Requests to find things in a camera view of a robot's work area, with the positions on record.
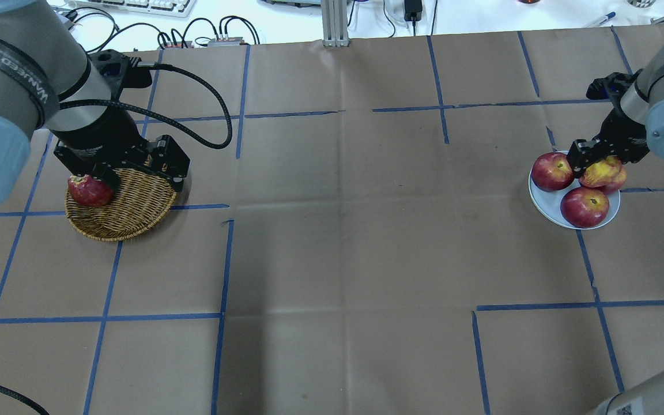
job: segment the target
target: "white keyboard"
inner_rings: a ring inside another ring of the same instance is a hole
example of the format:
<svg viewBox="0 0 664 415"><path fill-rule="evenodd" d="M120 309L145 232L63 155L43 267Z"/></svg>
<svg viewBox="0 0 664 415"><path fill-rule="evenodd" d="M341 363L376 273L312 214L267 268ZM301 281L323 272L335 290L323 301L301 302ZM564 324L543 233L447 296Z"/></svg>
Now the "white keyboard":
<svg viewBox="0 0 664 415"><path fill-rule="evenodd" d="M105 11L127 10L154 15L187 17L198 0L71 0L69 5L97 7Z"/></svg>

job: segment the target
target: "white desk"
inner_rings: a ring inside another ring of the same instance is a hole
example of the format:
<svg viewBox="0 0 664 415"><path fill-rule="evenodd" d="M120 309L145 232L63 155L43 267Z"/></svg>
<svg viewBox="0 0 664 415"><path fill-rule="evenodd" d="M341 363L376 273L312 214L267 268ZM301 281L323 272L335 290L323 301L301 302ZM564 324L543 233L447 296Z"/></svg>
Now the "white desk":
<svg viewBox="0 0 664 415"><path fill-rule="evenodd" d="M63 5L62 0L48 0L51 5ZM387 0L389 8L403 15L403 0ZM430 34L435 0L424 0L422 21L417 24L417 34ZM567 29L583 27L609 12L616 18L609 24L628 26L648 24L650 18L664 16L664 0L639 9L626 0L542 0L533 5L517 0L440 0L437 9L435 34L533 31L533 29ZM310 42L321 39L322 18L319 7L297 8L284 3L270 5L261 0L198 0L188 18L154 16L147 13L110 12L120 27L138 21L154 24L168 32L172 27L183 32L193 18L205 17L218 24L228 15L242 16L255 24L262 43ZM98 46L106 39L111 23L105 18L89 17L72 29L76 39L86 49ZM350 38L387 37L393 31L383 15L383 0L368 0L356 5L350 25ZM251 36L239 21L229 27L230 35ZM156 31L150 27L129 29L108 45L111 49L129 51L154 50L157 47ZM213 36L206 23L197 23L189 32L189 39ZM396 24L396 36L410 36L412 28Z"/></svg>

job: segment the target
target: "robotic arm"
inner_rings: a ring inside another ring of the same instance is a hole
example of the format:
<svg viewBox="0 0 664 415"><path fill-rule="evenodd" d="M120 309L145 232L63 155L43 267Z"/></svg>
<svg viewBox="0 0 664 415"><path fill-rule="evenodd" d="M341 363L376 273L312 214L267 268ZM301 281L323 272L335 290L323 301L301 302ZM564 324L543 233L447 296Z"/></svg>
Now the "robotic arm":
<svg viewBox="0 0 664 415"><path fill-rule="evenodd" d="M170 136L148 142L131 115L115 106L124 87L152 82L139 58L114 51L87 55L45 0L0 0L0 203L11 194L29 157L29 137L47 126L55 155L73 174L119 187L112 166L166 179L181 191L189 158Z"/></svg>
<svg viewBox="0 0 664 415"><path fill-rule="evenodd" d="M588 88L588 99L611 99L614 110L590 141L577 139L568 152L575 176L610 155L637 163L652 151L664 158L664 46L636 74L613 73Z"/></svg>

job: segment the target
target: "red apple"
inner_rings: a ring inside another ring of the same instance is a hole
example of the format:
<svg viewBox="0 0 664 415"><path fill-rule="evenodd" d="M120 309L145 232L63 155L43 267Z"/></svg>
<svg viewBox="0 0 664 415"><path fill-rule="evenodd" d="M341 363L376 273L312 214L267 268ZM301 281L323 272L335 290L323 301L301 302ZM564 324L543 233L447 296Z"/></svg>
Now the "red apple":
<svg viewBox="0 0 664 415"><path fill-rule="evenodd" d="M592 228L600 224L609 212L609 198L591 187L575 187L560 202L565 220L577 228Z"/></svg>
<svg viewBox="0 0 664 415"><path fill-rule="evenodd" d="M624 168L624 166L621 166L621 171L619 174L617 174L614 179L612 179L609 184L606 186L601 186L601 187L596 187L600 191L604 192L606 196L609 196L609 194L612 194L613 192L618 191L621 189L622 186L624 186L624 183L627 181L627 169Z"/></svg>
<svg viewBox="0 0 664 415"><path fill-rule="evenodd" d="M609 156L588 166L579 179L580 184L586 187L606 186L619 174L621 168L619 157Z"/></svg>
<svg viewBox="0 0 664 415"><path fill-rule="evenodd" d="M567 156L559 152L537 157L531 175L534 184L546 192L561 191L574 180Z"/></svg>
<svg viewBox="0 0 664 415"><path fill-rule="evenodd" d="M88 174L71 176L68 179L68 192L74 202L90 208L106 205L114 196L114 191L109 186Z"/></svg>

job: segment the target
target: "metal post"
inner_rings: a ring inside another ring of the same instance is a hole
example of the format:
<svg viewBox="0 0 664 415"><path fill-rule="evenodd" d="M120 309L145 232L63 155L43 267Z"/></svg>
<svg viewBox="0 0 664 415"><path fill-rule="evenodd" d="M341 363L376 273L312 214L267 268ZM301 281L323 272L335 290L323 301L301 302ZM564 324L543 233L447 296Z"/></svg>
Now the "metal post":
<svg viewBox="0 0 664 415"><path fill-rule="evenodd" d="M350 45L346 0L322 0L322 27L325 47Z"/></svg>

